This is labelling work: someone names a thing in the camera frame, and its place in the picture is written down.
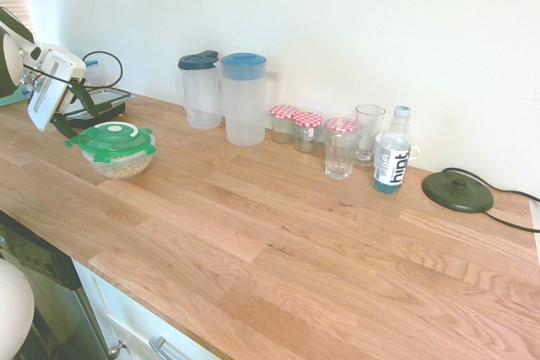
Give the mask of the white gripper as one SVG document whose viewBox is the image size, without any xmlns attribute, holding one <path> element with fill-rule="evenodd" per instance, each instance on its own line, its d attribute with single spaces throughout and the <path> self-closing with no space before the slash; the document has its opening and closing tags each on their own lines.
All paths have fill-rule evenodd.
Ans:
<svg viewBox="0 0 540 360">
<path fill-rule="evenodd" d="M 79 110 L 99 116 L 106 110 L 106 102 L 96 104 L 92 99 L 91 92 L 96 94 L 100 89 L 89 89 L 77 81 L 84 77 L 86 70 L 84 61 L 78 56 L 68 51 L 51 50 L 40 70 L 46 78 L 31 96 L 28 106 L 29 117 L 40 131 L 51 128 L 52 124 L 66 139 L 80 133 L 64 114 L 55 114 L 65 113 L 73 97 L 79 100 L 81 107 L 68 110 L 68 116 Z"/>
</svg>

